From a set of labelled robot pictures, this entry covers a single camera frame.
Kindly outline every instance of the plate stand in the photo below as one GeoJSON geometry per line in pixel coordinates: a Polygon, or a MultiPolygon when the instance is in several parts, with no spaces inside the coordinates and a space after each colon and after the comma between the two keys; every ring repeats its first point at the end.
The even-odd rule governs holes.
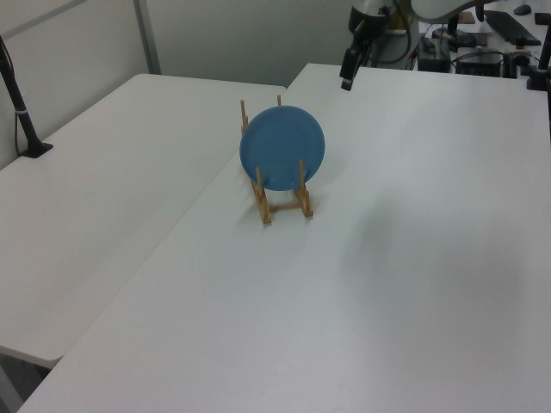
{"type": "MultiPolygon", "coordinates": [[[[277,97],[277,106],[282,105],[282,97],[277,97]]],[[[245,113],[245,101],[241,101],[241,119],[243,125],[241,126],[241,133],[245,133],[247,127],[249,126],[249,117],[245,113]]],[[[310,193],[306,189],[306,184],[304,182],[304,162],[302,159],[299,161],[299,171],[300,171],[300,186],[294,191],[294,196],[296,196],[296,202],[290,202],[288,204],[282,205],[273,205],[268,204],[268,198],[266,197],[266,191],[264,190],[264,185],[262,183],[262,171],[260,167],[257,166],[257,182],[251,180],[252,190],[255,193],[255,198],[257,199],[258,211],[260,212],[260,218],[265,225],[272,223],[272,213],[277,213],[280,211],[287,211],[289,209],[301,209],[305,217],[313,216],[312,203],[310,202],[310,193]]]]}

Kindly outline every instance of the keyboard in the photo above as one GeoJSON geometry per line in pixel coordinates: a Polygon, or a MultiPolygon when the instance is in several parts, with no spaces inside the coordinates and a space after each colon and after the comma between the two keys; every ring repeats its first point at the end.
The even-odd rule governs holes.
{"type": "Polygon", "coordinates": [[[515,18],[504,11],[486,10],[486,21],[497,34],[515,46],[539,46],[541,42],[515,18]]]}

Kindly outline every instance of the cable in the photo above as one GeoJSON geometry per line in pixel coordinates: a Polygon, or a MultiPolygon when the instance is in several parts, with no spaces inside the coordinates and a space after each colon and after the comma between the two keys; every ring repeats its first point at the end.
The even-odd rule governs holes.
{"type": "Polygon", "coordinates": [[[0,46],[2,47],[4,52],[6,53],[6,56],[8,56],[9,68],[13,72],[14,71],[14,62],[11,61],[11,56],[9,55],[8,47],[6,47],[6,45],[4,44],[2,36],[0,36],[0,46]]]}
{"type": "Polygon", "coordinates": [[[15,113],[15,152],[17,153],[17,156],[20,157],[21,153],[19,152],[19,144],[17,143],[17,113],[15,113]]]}
{"type": "Polygon", "coordinates": [[[483,56],[485,54],[499,54],[501,56],[505,56],[505,53],[502,53],[502,52],[473,52],[473,53],[468,53],[468,54],[464,54],[462,56],[460,56],[459,58],[456,58],[456,59],[453,59],[450,63],[453,64],[453,63],[457,63],[463,59],[468,59],[468,58],[472,58],[474,56],[483,56]]]}
{"type": "Polygon", "coordinates": [[[403,59],[405,56],[407,56],[407,53],[410,52],[410,49],[412,48],[412,32],[410,31],[410,25],[408,24],[408,21],[406,19],[406,16],[404,15],[404,12],[398,5],[398,0],[393,0],[394,7],[398,11],[399,17],[402,20],[402,23],[404,23],[404,27],[406,28],[406,36],[407,36],[407,47],[406,51],[402,53],[402,55],[396,59],[392,60],[377,60],[377,64],[381,65],[392,65],[394,63],[398,63],[401,59],[403,59]]]}
{"type": "Polygon", "coordinates": [[[432,26],[434,26],[434,23],[432,23],[432,24],[427,28],[426,32],[424,32],[424,34],[423,34],[423,37],[427,37],[427,34],[429,33],[429,30],[430,30],[430,28],[431,28],[432,26]]]}

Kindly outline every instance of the desk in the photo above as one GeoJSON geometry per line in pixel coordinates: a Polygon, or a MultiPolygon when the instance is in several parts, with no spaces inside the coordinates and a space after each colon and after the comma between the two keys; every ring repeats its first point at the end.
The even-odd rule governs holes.
{"type": "Polygon", "coordinates": [[[264,227],[234,155],[21,413],[551,409],[547,96],[338,73],[283,96],[325,131],[314,218],[264,227]]]}
{"type": "Polygon", "coordinates": [[[134,77],[0,172],[0,353],[52,367],[284,88],[134,77]]]}

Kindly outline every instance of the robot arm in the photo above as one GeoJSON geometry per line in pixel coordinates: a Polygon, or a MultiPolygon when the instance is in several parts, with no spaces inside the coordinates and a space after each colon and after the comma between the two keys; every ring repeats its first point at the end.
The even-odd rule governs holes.
{"type": "Polygon", "coordinates": [[[462,10],[476,7],[476,15],[484,21],[484,4],[494,0],[354,0],[350,12],[349,30],[353,33],[352,45],[346,50],[340,76],[343,89],[350,90],[358,68],[366,64],[373,41],[382,37],[389,16],[398,4],[421,22],[446,22],[462,10]]]}

